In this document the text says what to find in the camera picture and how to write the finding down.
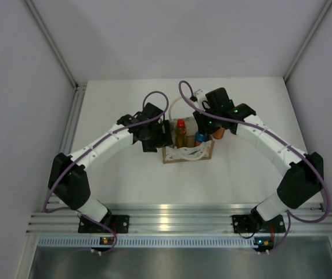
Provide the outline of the orange bottle light blue top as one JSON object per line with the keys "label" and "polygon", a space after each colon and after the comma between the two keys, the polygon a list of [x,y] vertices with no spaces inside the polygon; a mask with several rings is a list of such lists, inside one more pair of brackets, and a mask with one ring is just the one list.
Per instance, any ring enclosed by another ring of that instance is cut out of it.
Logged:
{"label": "orange bottle light blue top", "polygon": [[194,146],[199,146],[204,142],[207,142],[209,140],[209,135],[208,134],[201,134],[198,131],[195,133],[195,138],[194,138]]}

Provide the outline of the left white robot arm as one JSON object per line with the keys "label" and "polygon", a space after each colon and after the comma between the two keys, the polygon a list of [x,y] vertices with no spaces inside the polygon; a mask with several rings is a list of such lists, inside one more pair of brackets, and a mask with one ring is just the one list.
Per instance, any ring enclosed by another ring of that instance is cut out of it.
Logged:
{"label": "left white robot arm", "polygon": [[159,148],[172,145],[169,120],[165,112],[151,103],[134,115],[120,117],[112,128],[79,151],[55,156],[48,188],[69,209],[91,221],[98,232],[111,227],[110,209],[93,197],[89,175],[117,152],[141,142],[144,152],[157,152]]}

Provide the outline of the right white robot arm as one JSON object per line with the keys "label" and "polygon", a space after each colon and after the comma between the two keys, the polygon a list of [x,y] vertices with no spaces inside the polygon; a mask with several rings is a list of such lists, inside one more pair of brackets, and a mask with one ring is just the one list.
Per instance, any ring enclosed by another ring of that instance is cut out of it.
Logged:
{"label": "right white robot arm", "polygon": [[263,231],[283,212],[297,209],[322,190],[323,158],[282,144],[257,116],[254,109],[241,103],[234,105],[224,88],[195,93],[191,100],[200,111],[194,113],[199,127],[209,133],[222,127],[249,142],[278,170],[282,180],[277,190],[253,208],[249,214],[255,231]]}

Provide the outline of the yellow bottle red cap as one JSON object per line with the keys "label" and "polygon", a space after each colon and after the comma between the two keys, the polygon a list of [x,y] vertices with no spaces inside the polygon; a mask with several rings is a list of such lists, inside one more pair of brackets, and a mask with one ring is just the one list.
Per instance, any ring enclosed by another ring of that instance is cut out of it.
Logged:
{"label": "yellow bottle red cap", "polygon": [[186,146],[186,124],[184,119],[178,119],[175,126],[175,146],[183,148]]}

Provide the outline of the orange bottle dark top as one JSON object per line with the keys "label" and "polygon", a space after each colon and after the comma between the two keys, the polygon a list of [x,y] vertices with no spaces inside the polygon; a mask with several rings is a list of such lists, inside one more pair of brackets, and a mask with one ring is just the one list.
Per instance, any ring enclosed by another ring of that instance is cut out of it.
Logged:
{"label": "orange bottle dark top", "polygon": [[221,127],[212,134],[212,137],[215,138],[216,140],[220,140],[223,138],[224,133],[225,133],[225,129],[223,127]]}

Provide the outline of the burlap canvas tote bag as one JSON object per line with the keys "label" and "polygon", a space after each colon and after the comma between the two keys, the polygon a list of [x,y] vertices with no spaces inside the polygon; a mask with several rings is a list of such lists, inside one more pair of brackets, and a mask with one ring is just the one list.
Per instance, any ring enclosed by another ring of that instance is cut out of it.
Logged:
{"label": "burlap canvas tote bag", "polygon": [[173,144],[162,148],[162,161],[164,164],[170,164],[210,160],[212,158],[215,141],[212,136],[209,135],[209,140],[207,142],[204,142],[199,146],[194,145],[195,133],[198,131],[198,128],[193,116],[183,118],[187,129],[186,146],[183,148],[176,148],[175,146],[175,126],[178,119],[173,118],[171,112],[173,106],[181,99],[181,97],[174,99],[168,108],[168,120],[170,122]]}

